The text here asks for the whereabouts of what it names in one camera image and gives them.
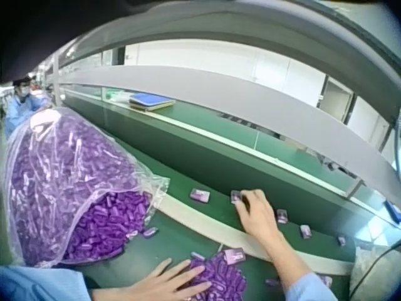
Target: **worker's hand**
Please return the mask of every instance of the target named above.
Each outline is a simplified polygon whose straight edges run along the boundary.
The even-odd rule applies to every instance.
[[[92,297],[94,301],[181,301],[190,300],[211,286],[211,283],[204,282],[179,289],[202,273],[204,267],[196,267],[181,273],[190,264],[190,260],[186,260],[165,272],[171,262],[170,258],[163,261],[148,277],[131,287],[95,290]]]
[[[263,245],[280,235],[274,211],[262,190],[243,190],[243,197],[249,201],[249,212],[245,204],[235,202],[241,223],[247,233],[253,235]]]

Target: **blue uniform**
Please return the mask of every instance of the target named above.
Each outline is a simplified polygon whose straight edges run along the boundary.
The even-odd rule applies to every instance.
[[[6,114],[6,139],[10,137],[17,126],[29,119],[35,111],[44,107],[47,103],[48,99],[39,99],[30,94],[26,96],[24,103],[21,103],[16,95],[10,99]]]
[[[83,276],[64,269],[0,267],[0,295],[9,301],[91,301]],[[309,273],[286,292],[287,301],[336,301],[319,277]]]

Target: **face mask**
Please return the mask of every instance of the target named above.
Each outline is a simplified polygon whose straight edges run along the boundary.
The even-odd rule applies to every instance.
[[[21,88],[21,96],[25,97],[29,94],[29,87],[23,87]]]

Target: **clear plastic bag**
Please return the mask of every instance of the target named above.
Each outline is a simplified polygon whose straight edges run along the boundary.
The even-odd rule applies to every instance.
[[[21,124],[2,167],[11,251],[15,263],[32,267],[118,254],[113,235],[124,243],[135,236],[169,185],[68,108],[38,112]],[[109,245],[98,248],[99,240]]]

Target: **finger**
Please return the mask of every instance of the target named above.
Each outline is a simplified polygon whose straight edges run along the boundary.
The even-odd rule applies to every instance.
[[[190,260],[184,260],[183,262],[179,263],[175,267],[171,268],[170,270],[166,271],[164,274],[159,276],[160,282],[166,282],[171,278],[178,275],[183,269],[190,265]]]
[[[168,258],[162,261],[146,278],[153,278],[159,276],[164,270],[168,267],[168,265],[172,262],[171,258]]]
[[[236,202],[234,202],[234,205],[237,209],[239,219],[241,220],[241,223],[243,224],[249,215],[248,211],[245,207],[245,204],[241,201],[236,201]]]
[[[260,199],[260,200],[265,200],[266,196],[264,195],[263,190],[256,189],[254,190],[254,194]]]
[[[177,300],[187,299],[187,298],[195,296],[198,293],[204,292],[205,290],[210,288],[211,285],[212,285],[211,282],[204,282],[204,283],[195,285],[193,287],[188,287],[188,288],[185,288],[183,290],[179,290],[178,292],[176,292],[175,297],[177,298]]]
[[[250,206],[258,201],[258,198],[253,190],[242,190],[241,194],[246,197]]]
[[[182,273],[169,281],[169,287],[172,290],[176,290],[181,285],[184,285],[184,284],[190,282],[192,279],[194,279],[196,276],[198,276],[204,270],[205,270],[205,267],[200,266],[200,267],[193,268],[193,269],[189,270],[188,272]]]

